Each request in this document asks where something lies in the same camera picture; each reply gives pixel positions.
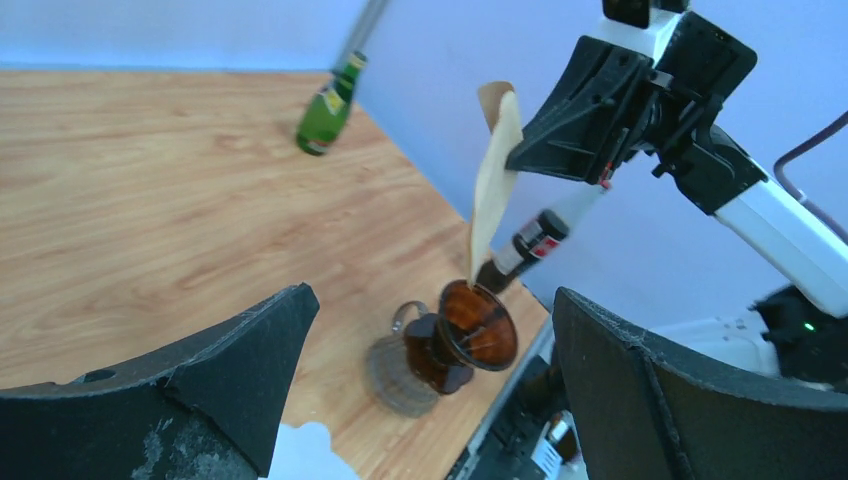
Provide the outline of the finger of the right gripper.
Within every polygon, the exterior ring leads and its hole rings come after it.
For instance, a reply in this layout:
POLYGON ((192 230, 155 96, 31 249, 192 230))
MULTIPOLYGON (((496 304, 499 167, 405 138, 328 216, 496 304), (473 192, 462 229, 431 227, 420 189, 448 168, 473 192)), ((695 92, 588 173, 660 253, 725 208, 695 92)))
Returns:
POLYGON ((558 82, 523 128, 506 169, 596 184, 653 58, 590 36, 578 39, 558 82))

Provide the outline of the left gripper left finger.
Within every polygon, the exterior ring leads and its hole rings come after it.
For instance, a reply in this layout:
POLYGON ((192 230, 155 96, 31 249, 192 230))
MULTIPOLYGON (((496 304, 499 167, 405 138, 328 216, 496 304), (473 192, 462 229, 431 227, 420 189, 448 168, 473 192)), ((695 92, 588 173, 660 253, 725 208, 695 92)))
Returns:
POLYGON ((5 479, 258 479, 319 310, 301 283, 142 356, 1 393, 5 479))

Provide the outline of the white paper coffee filter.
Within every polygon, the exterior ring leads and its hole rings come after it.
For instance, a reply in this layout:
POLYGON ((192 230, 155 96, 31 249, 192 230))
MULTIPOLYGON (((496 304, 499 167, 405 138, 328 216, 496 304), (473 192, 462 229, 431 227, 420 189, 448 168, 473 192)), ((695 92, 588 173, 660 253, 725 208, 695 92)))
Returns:
POLYGON ((359 480, 360 477, 332 449, 331 434, 320 422, 299 427, 280 424, 270 480, 359 480))

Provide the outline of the brown paper coffee filter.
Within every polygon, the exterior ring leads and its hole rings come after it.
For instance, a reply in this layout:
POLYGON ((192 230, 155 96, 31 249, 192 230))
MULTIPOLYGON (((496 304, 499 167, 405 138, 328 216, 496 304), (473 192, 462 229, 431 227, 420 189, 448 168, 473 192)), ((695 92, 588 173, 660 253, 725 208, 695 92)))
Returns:
POLYGON ((489 126, 490 140, 474 186, 467 243, 468 284, 476 280, 507 208, 517 174, 507 170, 506 163, 510 152, 523 140, 519 102, 511 83, 487 83, 478 89, 478 99, 489 126))

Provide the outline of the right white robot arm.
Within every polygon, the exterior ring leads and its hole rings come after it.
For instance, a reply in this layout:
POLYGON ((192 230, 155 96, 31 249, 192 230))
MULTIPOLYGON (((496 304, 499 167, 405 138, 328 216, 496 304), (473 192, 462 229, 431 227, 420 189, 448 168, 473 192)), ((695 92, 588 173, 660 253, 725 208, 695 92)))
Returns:
POLYGON ((847 389, 847 243, 716 122, 756 53, 685 1, 606 1, 507 156, 511 171, 588 184, 638 153, 788 285, 735 317, 659 334, 737 368, 847 389))

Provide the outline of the amber glass dripper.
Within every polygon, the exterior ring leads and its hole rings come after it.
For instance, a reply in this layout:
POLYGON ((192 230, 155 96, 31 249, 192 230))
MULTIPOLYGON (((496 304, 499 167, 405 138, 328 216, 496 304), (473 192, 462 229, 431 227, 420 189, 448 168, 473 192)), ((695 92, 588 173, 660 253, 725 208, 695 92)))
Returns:
POLYGON ((415 376, 441 395, 457 392, 474 371, 508 369, 518 353, 513 319, 489 290, 460 279, 442 290, 438 309, 403 331, 415 376))

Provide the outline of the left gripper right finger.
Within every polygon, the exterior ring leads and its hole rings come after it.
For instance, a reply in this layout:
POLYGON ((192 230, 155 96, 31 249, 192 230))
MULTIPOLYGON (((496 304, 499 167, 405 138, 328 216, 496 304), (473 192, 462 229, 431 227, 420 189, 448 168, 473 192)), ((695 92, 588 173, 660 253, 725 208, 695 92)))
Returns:
POLYGON ((552 322, 593 479, 843 479, 847 398, 748 372, 558 289, 552 322))

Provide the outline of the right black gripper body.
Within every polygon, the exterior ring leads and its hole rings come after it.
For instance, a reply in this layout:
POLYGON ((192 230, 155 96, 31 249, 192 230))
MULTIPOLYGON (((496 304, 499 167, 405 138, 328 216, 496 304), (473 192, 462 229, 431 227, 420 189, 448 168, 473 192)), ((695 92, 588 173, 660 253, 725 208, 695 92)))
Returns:
POLYGON ((758 178, 750 155, 716 123, 754 69, 754 50, 693 11, 650 17, 649 28, 622 37, 640 63, 623 159, 654 155, 654 175, 675 179, 758 178))

